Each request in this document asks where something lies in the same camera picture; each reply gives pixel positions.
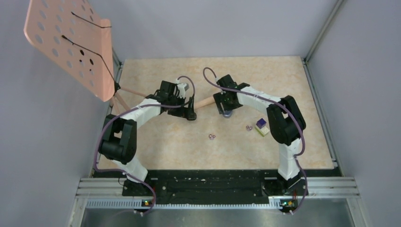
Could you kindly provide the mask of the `grey-blue oval case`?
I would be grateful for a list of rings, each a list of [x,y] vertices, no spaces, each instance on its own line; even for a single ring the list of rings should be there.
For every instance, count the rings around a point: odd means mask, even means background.
[[[233,114],[233,111],[224,111],[222,115],[224,118],[228,119],[232,116],[232,114]]]

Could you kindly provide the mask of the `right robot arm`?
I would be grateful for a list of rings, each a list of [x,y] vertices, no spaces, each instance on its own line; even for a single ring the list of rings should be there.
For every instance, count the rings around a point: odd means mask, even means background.
[[[258,91],[247,83],[237,84],[230,75],[215,79],[220,92],[213,98],[220,114],[249,106],[268,119],[270,134],[279,144],[278,191],[290,195],[296,189],[300,168],[297,157],[305,151],[306,123],[292,96],[276,97]]]

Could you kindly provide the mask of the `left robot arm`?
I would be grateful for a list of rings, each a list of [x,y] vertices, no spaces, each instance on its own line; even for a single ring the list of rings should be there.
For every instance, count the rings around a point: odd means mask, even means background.
[[[148,170],[136,156],[138,129],[150,119],[166,112],[168,115],[194,121],[194,96],[186,99],[193,83],[162,81],[160,88],[132,109],[120,115],[108,115],[104,122],[98,153],[113,161],[127,179],[134,182],[139,195],[150,193],[152,183],[146,179]]]

